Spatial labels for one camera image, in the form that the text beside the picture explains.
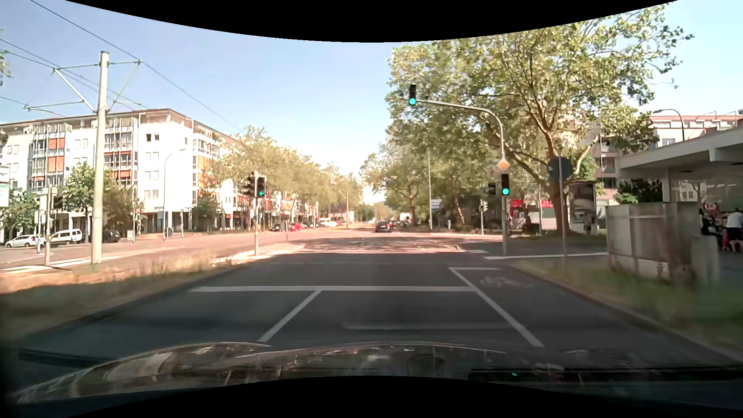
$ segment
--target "road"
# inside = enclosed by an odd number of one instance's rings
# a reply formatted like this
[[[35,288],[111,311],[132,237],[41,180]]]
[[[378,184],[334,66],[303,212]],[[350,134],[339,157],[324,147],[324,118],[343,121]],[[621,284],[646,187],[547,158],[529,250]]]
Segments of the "road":
[[[366,229],[295,237],[303,248],[291,254],[20,341],[16,348],[58,356],[16,359],[11,385],[78,370],[77,357],[114,359],[214,341],[290,349],[415,340],[503,351],[603,349],[669,366],[729,363],[625,323],[503,261],[459,251],[462,238]]]

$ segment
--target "street lamp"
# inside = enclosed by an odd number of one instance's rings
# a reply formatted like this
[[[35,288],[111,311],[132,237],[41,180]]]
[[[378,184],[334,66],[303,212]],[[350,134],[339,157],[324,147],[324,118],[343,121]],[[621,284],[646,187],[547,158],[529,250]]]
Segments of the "street lamp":
[[[178,151],[171,152],[170,154],[168,154],[167,157],[165,157],[165,163],[163,163],[163,241],[168,240],[168,211],[166,210],[168,205],[168,200],[166,197],[166,191],[168,188],[168,158],[174,156],[175,154],[181,154],[185,150],[185,148],[181,148]]]
[[[681,140],[682,141],[685,141],[686,140],[686,136],[684,135],[684,117],[681,116],[681,113],[678,110],[676,110],[676,109],[659,109],[659,110],[656,110],[655,112],[653,112],[653,114],[665,112],[666,110],[670,110],[671,112],[676,112],[676,114],[678,114],[678,118],[681,120]]]

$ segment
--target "person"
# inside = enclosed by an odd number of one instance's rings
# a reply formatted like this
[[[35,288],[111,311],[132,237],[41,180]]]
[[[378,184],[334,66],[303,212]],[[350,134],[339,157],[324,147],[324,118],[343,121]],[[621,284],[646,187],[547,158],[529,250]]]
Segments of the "person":
[[[736,243],[743,252],[743,237],[741,237],[741,227],[743,227],[743,212],[736,208],[730,215],[727,215],[727,238],[730,241],[730,249],[736,252]]]

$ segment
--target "concrete pole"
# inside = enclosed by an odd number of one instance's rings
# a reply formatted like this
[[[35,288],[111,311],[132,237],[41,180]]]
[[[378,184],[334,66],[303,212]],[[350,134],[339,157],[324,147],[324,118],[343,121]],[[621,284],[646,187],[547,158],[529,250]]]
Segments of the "concrete pole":
[[[103,147],[106,145],[106,89],[108,88],[108,52],[100,52],[100,83],[95,138],[95,181],[93,186],[93,237],[91,264],[100,264],[103,249]]]

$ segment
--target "curb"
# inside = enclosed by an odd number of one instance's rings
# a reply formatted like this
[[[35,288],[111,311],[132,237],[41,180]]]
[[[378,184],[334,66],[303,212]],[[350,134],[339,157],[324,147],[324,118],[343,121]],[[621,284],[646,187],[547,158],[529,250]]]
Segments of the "curb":
[[[519,272],[523,274],[538,278],[540,280],[544,280],[545,282],[548,282],[555,286],[559,286],[559,287],[562,287],[563,289],[569,290],[570,292],[573,292],[576,295],[580,296],[582,299],[610,311],[611,313],[620,317],[620,319],[622,319],[626,323],[631,324],[635,327],[638,327],[641,329],[653,329],[655,331],[661,331],[667,335],[671,335],[676,338],[681,338],[692,344],[696,344],[697,346],[702,347],[706,350],[713,351],[714,353],[717,353],[718,355],[723,356],[728,360],[736,361],[738,363],[743,362],[743,354],[741,353],[736,353],[732,350],[727,350],[724,348],[713,347],[709,343],[707,343],[705,340],[703,340],[702,338],[699,338],[694,335],[686,334],[685,332],[677,331],[676,329],[673,329],[673,328],[669,328],[666,325],[660,324],[655,319],[650,318],[649,316],[632,311],[623,306],[618,306],[613,303],[601,300],[597,298],[596,296],[592,295],[591,293],[583,289],[577,288],[575,286],[572,286],[570,284],[564,283],[559,280],[554,280],[542,274],[536,274],[536,273],[521,269],[516,266],[512,266],[512,265],[509,265],[509,266],[512,269],[518,270]]]

